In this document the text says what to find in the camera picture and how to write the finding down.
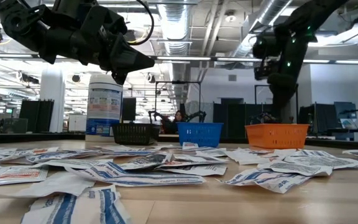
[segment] black basket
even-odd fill
[[[117,144],[148,146],[157,142],[160,126],[156,124],[114,124],[111,126]]]

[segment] plastic basket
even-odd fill
[[[199,147],[216,147],[221,138],[222,123],[177,123],[179,141],[197,143]]]
[[[117,144],[147,146],[157,142],[160,126],[156,124],[114,124],[112,132]]]
[[[303,149],[308,124],[256,124],[246,126],[249,144],[266,149]]]

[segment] pillar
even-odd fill
[[[65,76],[56,65],[47,64],[42,70],[40,100],[54,100],[49,131],[63,131],[63,116],[65,110]]]

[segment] blue basket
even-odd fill
[[[199,147],[219,145],[223,123],[177,123],[179,141],[197,143]]]

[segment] table surface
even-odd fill
[[[44,141],[0,144],[0,147],[55,147],[86,149],[99,143]],[[221,144],[234,149],[244,144]],[[340,149],[306,146],[340,155]],[[132,158],[115,158],[123,163]],[[335,170],[330,177],[315,177],[285,194],[258,186],[235,187],[215,179],[228,180],[255,166],[227,165],[222,177],[206,177],[202,185],[164,187],[117,187],[122,202],[136,224],[142,223],[356,223],[358,224],[358,170]],[[22,189],[29,184],[6,185]],[[95,187],[107,186],[98,182]],[[0,199],[0,224],[20,223],[35,199]]]

